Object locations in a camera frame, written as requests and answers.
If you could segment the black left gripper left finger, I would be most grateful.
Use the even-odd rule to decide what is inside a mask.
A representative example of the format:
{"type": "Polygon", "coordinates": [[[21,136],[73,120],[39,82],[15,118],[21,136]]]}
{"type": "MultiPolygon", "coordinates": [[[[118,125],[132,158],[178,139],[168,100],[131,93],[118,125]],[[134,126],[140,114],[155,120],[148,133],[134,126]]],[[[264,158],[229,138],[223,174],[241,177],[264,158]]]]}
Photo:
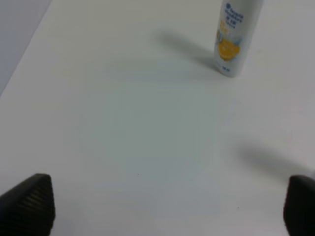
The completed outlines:
{"type": "Polygon", "coordinates": [[[34,174],[0,196],[2,236],[48,236],[55,217],[49,174],[34,174]]]}

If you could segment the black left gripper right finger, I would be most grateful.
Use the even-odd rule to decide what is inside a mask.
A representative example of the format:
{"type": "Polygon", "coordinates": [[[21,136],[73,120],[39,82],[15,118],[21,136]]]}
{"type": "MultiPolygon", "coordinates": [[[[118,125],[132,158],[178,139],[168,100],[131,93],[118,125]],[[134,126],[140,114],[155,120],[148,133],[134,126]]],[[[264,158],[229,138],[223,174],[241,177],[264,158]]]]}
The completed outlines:
{"type": "Polygon", "coordinates": [[[291,236],[315,234],[315,181],[312,178],[303,175],[290,177],[283,219],[291,236]]]}

